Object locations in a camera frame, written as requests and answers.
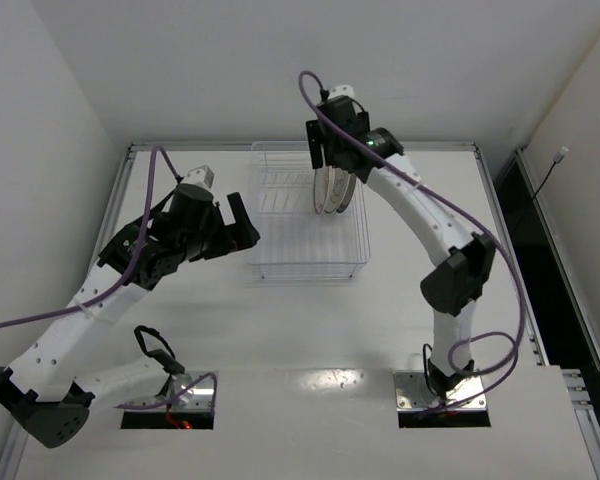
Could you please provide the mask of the green rimmed white plate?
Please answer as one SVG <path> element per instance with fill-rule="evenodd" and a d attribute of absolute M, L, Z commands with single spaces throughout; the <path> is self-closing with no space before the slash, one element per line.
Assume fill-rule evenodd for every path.
<path fill-rule="evenodd" d="M 341 205 L 349 184 L 349 173 L 340 168 L 332 169 L 332 186 L 329 192 L 329 202 L 325 205 L 328 213 L 335 212 Z"/>

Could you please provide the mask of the orange sunburst plate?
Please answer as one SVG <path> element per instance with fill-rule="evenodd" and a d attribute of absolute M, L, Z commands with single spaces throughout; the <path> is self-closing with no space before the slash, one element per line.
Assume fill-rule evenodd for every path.
<path fill-rule="evenodd" d="M 324 166 L 314 171 L 313 205 L 316 214 L 332 213 L 335 210 L 333 187 L 335 169 Z"/>

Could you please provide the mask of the blue rimmed white plate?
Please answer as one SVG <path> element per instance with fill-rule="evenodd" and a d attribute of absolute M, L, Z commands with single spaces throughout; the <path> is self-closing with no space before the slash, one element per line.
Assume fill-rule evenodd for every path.
<path fill-rule="evenodd" d="M 341 204 L 341 206 L 343 207 L 344 210 L 346 210 L 351 203 L 351 200 L 352 200 L 354 192 L 355 192 L 356 183 L 357 183 L 356 175 L 350 174 L 346 195 L 345 195 L 345 198 L 343 199 L 343 203 Z"/>

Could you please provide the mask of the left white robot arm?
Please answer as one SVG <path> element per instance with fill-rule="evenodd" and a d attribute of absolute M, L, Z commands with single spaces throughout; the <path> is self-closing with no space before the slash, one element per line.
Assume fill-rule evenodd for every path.
<path fill-rule="evenodd" d="M 20 357 L 0 366 L 0 404 L 43 446 L 57 448 L 84 427 L 97 407 L 144 410 L 175 405 L 196 384 L 168 344 L 148 349 L 130 364 L 92 374 L 80 368 L 126 312 L 184 262 L 211 260 L 254 247 L 260 235 L 242 197 L 227 197 L 234 221 L 223 221 L 202 184 L 180 183 L 163 200 L 125 225 L 61 314 Z"/>

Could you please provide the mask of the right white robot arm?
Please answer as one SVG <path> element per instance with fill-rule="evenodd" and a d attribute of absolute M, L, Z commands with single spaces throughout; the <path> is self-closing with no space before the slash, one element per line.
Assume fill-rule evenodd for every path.
<path fill-rule="evenodd" d="M 424 246 L 434 269 L 420 283 L 433 310 L 433 346 L 427 362 L 431 392 L 444 398 L 474 371 L 468 340 L 477 300 L 489 279 L 494 242 L 469 231 L 427 196 L 400 142 L 370 127 L 347 94 L 324 91 L 320 116 L 307 122 L 314 166 L 340 168 L 383 198 Z"/>

